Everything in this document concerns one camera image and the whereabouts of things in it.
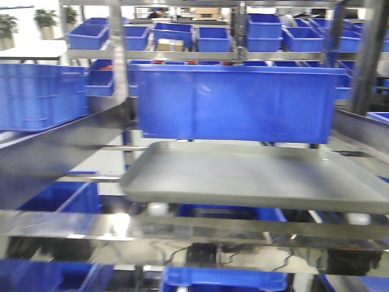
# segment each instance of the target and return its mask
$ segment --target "person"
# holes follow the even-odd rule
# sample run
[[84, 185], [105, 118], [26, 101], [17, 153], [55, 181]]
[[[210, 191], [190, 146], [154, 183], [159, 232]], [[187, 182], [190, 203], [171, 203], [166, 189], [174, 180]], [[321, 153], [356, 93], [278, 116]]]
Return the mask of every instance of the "person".
[[147, 18], [160, 18], [164, 15], [164, 11], [162, 8], [157, 8], [153, 13], [151, 13]]

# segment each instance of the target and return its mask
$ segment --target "cardboard box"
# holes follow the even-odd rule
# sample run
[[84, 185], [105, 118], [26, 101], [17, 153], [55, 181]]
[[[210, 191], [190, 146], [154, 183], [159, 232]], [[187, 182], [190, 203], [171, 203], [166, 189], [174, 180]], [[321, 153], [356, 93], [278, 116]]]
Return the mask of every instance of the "cardboard box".
[[166, 38], [160, 38], [158, 40], [157, 50], [172, 50], [175, 52], [184, 51], [184, 41], [182, 40], [168, 40]]
[[217, 7], [199, 7], [196, 8], [196, 14], [219, 14], [219, 9]]
[[196, 19], [197, 20], [218, 20], [219, 9], [211, 7], [196, 8]]

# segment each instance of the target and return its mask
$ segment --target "blue plastic bin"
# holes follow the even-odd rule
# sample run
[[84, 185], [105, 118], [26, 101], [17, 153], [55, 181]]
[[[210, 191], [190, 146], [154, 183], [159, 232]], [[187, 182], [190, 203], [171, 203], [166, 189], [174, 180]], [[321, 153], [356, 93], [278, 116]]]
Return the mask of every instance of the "blue plastic bin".
[[79, 50], [100, 50], [108, 36], [108, 27], [91, 24], [82, 24], [67, 33], [71, 49]]
[[93, 70], [100, 70], [103, 67], [113, 65], [113, 62], [111, 59], [97, 59], [91, 64], [91, 67], [89, 67], [89, 71]]
[[193, 45], [193, 27], [188, 24], [156, 23], [153, 32], [156, 44], [160, 38], [167, 38], [168, 40], [182, 40], [185, 47]]
[[222, 65], [222, 61], [198, 61], [198, 65]]
[[244, 61], [245, 66], [267, 66], [265, 61]]
[[104, 291], [113, 266], [0, 260], [0, 292]]
[[310, 27], [283, 29], [283, 45], [291, 52], [321, 52], [324, 38]]
[[[97, 26], [109, 26], [109, 18], [107, 17], [92, 17], [86, 19], [83, 24], [91, 24]], [[128, 19], [123, 17], [123, 25], [128, 24]]]
[[130, 70], [137, 71], [145, 137], [319, 144], [328, 140], [336, 86], [345, 73], [156, 64], [132, 64]]
[[344, 30], [340, 37], [339, 52], [358, 52], [361, 35], [350, 30]]
[[355, 61], [338, 61], [339, 68], [344, 68], [348, 71], [349, 75], [352, 75], [355, 68]]
[[199, 52], [230, 52], [231, 36], [227, 29], [200, 27], [198, 38]]
[[137, 72], [130, 71], [130, 64], [152, 64], [151, 60], [131, 60], [127, 65], [127, 74], [128, 74], [128, 86], [129, 93], [131, 96], [138, 96], [138, 85], [137, 85]]
[[294, 26], [286, 26], [286, 27], [311, 27], [311, 24], [305, 20], [305, 19], [301, 19], [301, 18], [294, 18]]
[[85, 86], [87, 96], [112, 96], [114, 93], [114, 73], [106, 70], [89, 72]]
[[282, 23], [274, 14], [248, 14], [249, 38], [279, 38], [282, 34]]
[[57, 181], [18, 210], [98, 214], [102, 212], [102, 204], [97, 183]]
[[85, 68], [0, 64], [0, 130], [43, 131], [88, 114]]
[[166, 267], [160, 292], [176, 292], [177, 287], [190, 287], [192, 292], [258, 292], [283, 291], [287, 283], [284, 273]]
[[[357, 33], [362, 34], [363, 27], [364, 27], [364, 24], [352, 24], [350, 29], [353, 32], [357, 32]], [[385, 35], [385, 40], [389, 40], [389, 30], [388, 30], [387, 34]]]
[[316, 27], [317, 29], [322, 30], [322, 31], [326, 31], [327, 29], [331, 28], [331, 26], [332, 26], [331, 19], [310, 18], [309, 22], [312, 24], [313, 27]]
[[126, 50], [145, 50], [150, 29], [147, 26], [125, 26], [124, 39]]
[[389, 113], [385, 111], [371, 111], [367, 113], [367, 116], [380, 122], [389, 123]]
[[[315, 68], [322, 68], [323, 67], [323, 64], [321, 64], [321, 62], [319, 62], [319, 61], [308, 61], [308, 62], [303, 62], [303, 64], [305, 64], [306, 66], [315, 67]], [[350, 90], [351, 90], [352, 80], [353, 80], [353, 78], [352, 78], [352, 76], [348, 75], [348, 72], [347, 72], [347, 74], [340, 76], [339, 82], [338, 82], [337, 87], [336, 87], [336, 91], [337, 91], [336, 99], [337, 100], [348, 99], [348, 96], [349, 96]]]
[[276, 52], [281, 47], [280, 38], [247, 38], [249, 52]]

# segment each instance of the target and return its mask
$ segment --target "stainless steel tray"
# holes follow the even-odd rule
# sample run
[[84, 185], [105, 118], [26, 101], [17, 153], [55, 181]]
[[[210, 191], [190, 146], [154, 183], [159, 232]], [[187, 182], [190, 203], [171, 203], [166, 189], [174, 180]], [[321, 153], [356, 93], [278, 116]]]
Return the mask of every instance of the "stainless steel tray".
[[389, 184], [322, 150], [157, 142], [120, 184], [138, 202], [389, 214]]

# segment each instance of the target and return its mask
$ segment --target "vertical metal post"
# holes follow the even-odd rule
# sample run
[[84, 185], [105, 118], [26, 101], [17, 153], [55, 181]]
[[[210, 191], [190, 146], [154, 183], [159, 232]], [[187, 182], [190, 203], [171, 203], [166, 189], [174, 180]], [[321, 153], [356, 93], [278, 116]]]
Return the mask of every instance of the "vertical metal post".
[[109, 7], [109, 34], [113, 52], [115, 96], [117, 104], [128, 97], [127, 60], [124, 45], [122, 1], [106, 0]]
[[335, 5], [334, 20], [331, 28], [327, 31], [324, 50], [324, 64], [326, 67], [333, 68], [338, 55], [340, 36], [343, 30], [343, 19], [346, 14], [346, 5], [349, 0], [342, 0]]
[[236, 43], [238, 45], [238, 64], [243, 64], [246, 59], [246, 18], [247, 18], [247, 1], [241, 1], [239, 3], [237, 30], [236, 30]]
[[389, 20], [388, 0], [366, 0], [367, 18], [362, 32], [347, 111], [364, 116], [368, 111]]
[[67, 29], [67, 25], [66, 25], [66, 13], [65, 13], [65, 7], [63, 5], [63, 0], [59, 0], [58, 1], [60, 7], [59, 7], [59, 13], [60, 13], [60, 28], [61, 28], [61, 32], [63, 34], [63, 36], [65, 37], [66, 36], [66, 29]]

